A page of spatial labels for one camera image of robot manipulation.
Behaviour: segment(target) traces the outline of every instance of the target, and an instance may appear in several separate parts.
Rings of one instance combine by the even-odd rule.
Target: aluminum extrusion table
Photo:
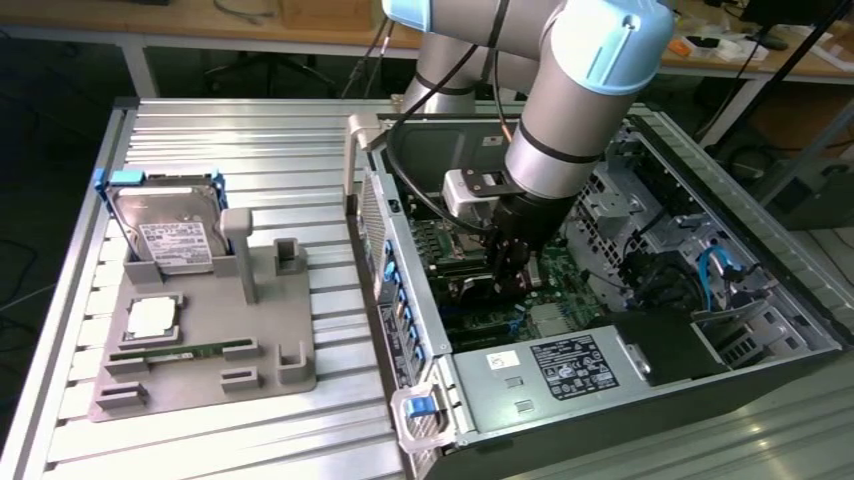
[[[293,236],[307,246],[319,384],[291,396],[99,424],[85,419],[127,248],[91,192],[0,478],[403,477],[340,187],[346,118],[391,111],[387,101],[287,100],[151,100],[113,111],[99,167],[217,167],[231,206],[253,208],[251,243]],[[851,478],[851,367],[845,359],[727,416],[518,478]]]

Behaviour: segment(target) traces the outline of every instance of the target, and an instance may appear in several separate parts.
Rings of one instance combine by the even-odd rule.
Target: green circuit board
[[[446,292],[462,279],[488,275],[475,236],[442,220],[412,221],[419,255],[454,351],[471,351],[587,328],[604,314],[595,293],[560,241],[547,245],[539,267],[543,285],[512,303],[462,308]]]
[[[200,345],[179,345],[173,347],[153,348],[129,352],[119,352],[109,355],[109,361],[132,360],[144,358],[148,363],[163,363],[181,360],[199,360],[220,357],[223,350],[232,347],[252,345],[251,339],[229,340],[227,342],[205,343]]]

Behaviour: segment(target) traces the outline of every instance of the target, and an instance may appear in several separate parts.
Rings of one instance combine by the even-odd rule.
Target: white cable
[[[7,303],[5,305],[3,305],[0,307],[0,312],[7,311],[9,308],[12,308],[15,305],[17,305],[19,303],[24,302],[25,300],[29,300],[32,297],[35,297],[36,295],[39,295],[40,293],[47,292],[48,290],[51,290],[53,287],[56,287],[56,284],[53,285],[48,285],[47,287],[40,288],[39,290],[36,290],[32,293],[28,293],[27,295],[24,295],[23,297],[20,297],[17,300],[12,300],[9,303]]]

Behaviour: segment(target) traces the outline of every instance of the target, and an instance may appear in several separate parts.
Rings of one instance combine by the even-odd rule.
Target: motherboard
[[[455,352],[584,330],[606,313],[562,237],[526,272],[531,288],[523,296],[507,301],[487,295],[471,301],[466,291],[491,287],[478,236],[440,219],[412,220],[411,229]]]

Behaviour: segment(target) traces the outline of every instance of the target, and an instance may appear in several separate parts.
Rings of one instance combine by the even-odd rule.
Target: floor
[[[205,69],[228,64],[233,52],[149,50],[160,92],[167,97],[265,96],[263,66],[204,81]],[[293,57],[303,62],[304,57]],[[317,59],[317,69],[340,86],[354,58]],[[351,96],[402,93],[414,61],[390,60],[370,92],[358,81]],[[707,121],[728,81],[660,76],[640,100],[660,106],[692,132]],[[100,136],[115,97],[133,89],[120,52],[107,46],[3,39],[0,35],[0,438],[11,421],[40,325],[51,301]],[[324,98],[325,88],[300,75],[280,75],[275,95]],[[7,307],[13,298],[47,290]]]

